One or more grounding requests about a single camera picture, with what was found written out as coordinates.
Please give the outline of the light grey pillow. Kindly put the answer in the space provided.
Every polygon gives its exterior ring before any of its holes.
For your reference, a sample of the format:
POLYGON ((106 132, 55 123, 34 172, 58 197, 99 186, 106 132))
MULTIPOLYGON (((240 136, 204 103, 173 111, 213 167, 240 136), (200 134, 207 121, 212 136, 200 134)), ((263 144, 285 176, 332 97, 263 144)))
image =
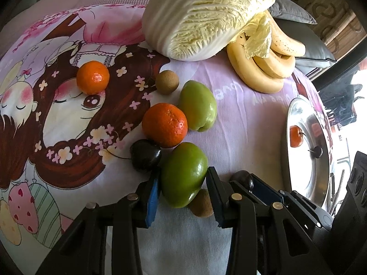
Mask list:
POLYGON ((291 0, 275 0, 268 11, 273 18, 310 25, 317 24, 309 12, 291 0))

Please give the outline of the stainless steel bowl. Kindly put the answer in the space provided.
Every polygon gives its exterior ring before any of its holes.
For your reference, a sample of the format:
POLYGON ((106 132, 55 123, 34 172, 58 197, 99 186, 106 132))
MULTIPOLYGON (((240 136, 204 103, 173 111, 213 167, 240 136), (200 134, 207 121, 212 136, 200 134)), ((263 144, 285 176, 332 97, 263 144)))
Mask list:
POLYGON ((309 100, 291 100, 281 141, 281 168, 285 190, 297 191, 318 206, 327 198, 330 178, 328 142, 317 113, 309 100), (303 142, 290 144, 290 129, 299 127, 303 142))

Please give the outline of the green fruit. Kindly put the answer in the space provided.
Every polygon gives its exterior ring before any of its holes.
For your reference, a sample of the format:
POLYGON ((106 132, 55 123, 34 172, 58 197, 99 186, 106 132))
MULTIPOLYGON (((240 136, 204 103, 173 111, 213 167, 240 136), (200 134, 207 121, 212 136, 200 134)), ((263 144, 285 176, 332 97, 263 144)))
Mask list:
POLYGON ((202 83, 187 81, 179 96, 178 108, 185 114, 190 130, 205 132, 217 118, 217 101, 202 83))
POLYGON ((190 204, 200 191, 208 170, 206 154, 195 144, 180 143, 168 156, 161 177, 162 193, 173 208, 190 204))

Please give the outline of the bottom yellow banana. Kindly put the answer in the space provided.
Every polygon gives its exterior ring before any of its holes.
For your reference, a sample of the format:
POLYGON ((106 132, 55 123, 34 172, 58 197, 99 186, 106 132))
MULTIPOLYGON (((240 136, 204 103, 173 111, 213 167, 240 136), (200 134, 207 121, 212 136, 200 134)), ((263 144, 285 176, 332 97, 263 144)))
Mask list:
POLYGON ((275 79, 263 72, 252 58, 245 57, 244 33, 239 34, 235 42, 227 45, 229 61, 240 79, 251 89, 265 94, 278 93, 284 85, 280 79, 275 79))

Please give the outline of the napa cabbage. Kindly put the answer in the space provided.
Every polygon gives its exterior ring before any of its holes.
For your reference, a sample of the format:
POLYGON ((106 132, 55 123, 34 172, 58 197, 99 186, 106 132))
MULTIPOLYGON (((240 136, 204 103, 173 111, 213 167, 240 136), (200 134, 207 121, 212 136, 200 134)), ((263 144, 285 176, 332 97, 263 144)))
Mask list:
POLYGON ((178 61, 206 60, 234 40, 275 0, 149 0, 142 16, 146 42, 178 61))

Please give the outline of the orange tangerine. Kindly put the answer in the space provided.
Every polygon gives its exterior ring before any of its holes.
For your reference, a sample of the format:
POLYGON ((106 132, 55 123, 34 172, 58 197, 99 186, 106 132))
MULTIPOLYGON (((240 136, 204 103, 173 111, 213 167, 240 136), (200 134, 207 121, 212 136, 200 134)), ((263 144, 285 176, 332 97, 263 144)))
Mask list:
POLYGON ((77 87, 86 95, 104 91, 109 83, 109 70, 99 61, 84 63, 77 71, 77 87))
POLYGON ((158 103, 150 107, 142 119, 146 138, 162 148, 172 148, 182 142, 188 132, 185 114, 176 106, 158 103))

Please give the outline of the brown longan fruit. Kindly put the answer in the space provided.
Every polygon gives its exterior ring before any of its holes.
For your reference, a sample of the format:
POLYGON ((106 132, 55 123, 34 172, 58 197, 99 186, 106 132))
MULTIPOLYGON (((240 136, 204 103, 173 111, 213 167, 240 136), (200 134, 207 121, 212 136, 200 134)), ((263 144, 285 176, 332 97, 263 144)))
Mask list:
POLYGON ((188 205, 193 215, 207 218, 213 215, 213 207, 207 189, 200 189, 196 197, 188 205))
POLYGON ((163 95, 173 93, 178 88, 178 85, 179 77, 171 70, 162 71, 156 77, 157 91, 163 95))

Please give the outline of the cartoon print bed sheet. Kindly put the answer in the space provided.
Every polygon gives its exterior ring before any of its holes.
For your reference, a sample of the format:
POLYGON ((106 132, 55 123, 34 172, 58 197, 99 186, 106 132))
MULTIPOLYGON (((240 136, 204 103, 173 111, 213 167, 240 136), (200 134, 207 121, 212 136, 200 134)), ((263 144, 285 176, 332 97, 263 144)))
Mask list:
POLYGON ((176 104, 156 75, 175 72, 181 85, 203 83, 217 101, 205 132, 189 131, 223 179, 238 170, 283 188, 280 150, 288 106, 304 95, 325 133, 330 125, 312 83, 299 70, 276 94, 247 87, 227 53, 205 61, 171 60, 141 32, 141 5, 107 4, 63 11, 29 27, 1 59, 1 243, 24 274, 34 274, 87 202, 112 204, 146 179, 129 160, 144 134, 146 111, 176 104), (77 87, 89 61, 109 70, 101 93, 77 87))

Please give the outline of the dark cherry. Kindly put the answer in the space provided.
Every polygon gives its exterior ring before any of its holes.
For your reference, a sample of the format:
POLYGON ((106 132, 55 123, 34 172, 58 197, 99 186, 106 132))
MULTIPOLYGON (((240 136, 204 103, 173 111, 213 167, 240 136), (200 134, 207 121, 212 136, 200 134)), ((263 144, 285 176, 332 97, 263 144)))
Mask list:
POLYGON ((162 159, 162 149, 149 139, 135 141, 130 147, 131 163, 140 173, 151 174, 158 168, 162 159))
POLYGON ((242 185, 248 191, 252 191, 254 188, 254 181, 252 175, 246 170, 240 170, 235 172, 231 177, 230 181, 236 181, 242 185))

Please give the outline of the yellow banana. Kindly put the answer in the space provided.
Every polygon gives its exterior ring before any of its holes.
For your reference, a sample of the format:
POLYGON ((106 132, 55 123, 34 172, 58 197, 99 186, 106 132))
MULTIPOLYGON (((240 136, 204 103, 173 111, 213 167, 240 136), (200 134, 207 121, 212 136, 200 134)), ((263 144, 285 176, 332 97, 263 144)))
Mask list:
POLYGON ((271 26, 272 43, 271 49, 282 55, 303 57, 306 54, 306 47, 302 42, 299 42, 289 36, 287 36, 275 20, 272 18, 269 11, 264 12, 269 19, 271 26))
POLYGON ((295 68, 295 57, 282 55, 269 50, 269 57, 253 57, 254 62, 260 69, 272 78, 288 78, 295 68))
POLYGON ((244 33, 239 34, 235 42, 227 45, 229 61, 240 79, 251 89, 265 94, 278 93, 284 85, 280 79, 275 79, 263 72, 252 58, 245 57, 244 33))

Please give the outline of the dark grey leather cushion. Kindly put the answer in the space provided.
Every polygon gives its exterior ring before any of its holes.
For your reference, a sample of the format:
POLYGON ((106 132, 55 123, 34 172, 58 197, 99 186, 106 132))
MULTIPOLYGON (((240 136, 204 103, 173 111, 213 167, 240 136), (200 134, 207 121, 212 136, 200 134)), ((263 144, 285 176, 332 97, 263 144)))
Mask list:
POLYGON ((295 67, 306 76, 316 74, 337 62, 333 53, 308 24, 282 19, 275 19, 275 22, 285 34, 305 45, 306 53, 302 57, 295 58, 295 67))

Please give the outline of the top yellow banana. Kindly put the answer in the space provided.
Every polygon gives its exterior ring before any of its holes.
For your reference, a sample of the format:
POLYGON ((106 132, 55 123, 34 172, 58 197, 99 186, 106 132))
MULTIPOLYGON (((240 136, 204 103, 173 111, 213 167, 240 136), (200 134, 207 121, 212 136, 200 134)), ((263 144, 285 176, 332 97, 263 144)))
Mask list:
POLYGON ((271 49, 282 55, 303 57, 306 54, 306 47, 302 42, 299 42, 289 36, 287 36, 275 20, 272 18, 269 11, 264 12, 269 19, 271 26, 272 43, 271 49))

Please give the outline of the middle yellow banana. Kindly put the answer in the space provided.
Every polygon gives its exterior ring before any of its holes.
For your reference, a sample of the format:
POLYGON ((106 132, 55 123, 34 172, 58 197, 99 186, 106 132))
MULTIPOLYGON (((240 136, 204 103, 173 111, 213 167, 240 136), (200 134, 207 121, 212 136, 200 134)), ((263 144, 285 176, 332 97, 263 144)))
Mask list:
POLYGON ((282 55, 269 50, 269 57, 253 57, 254 62, 260 69, 272 78, 288 78, 295 68, 295 57, 282 55))

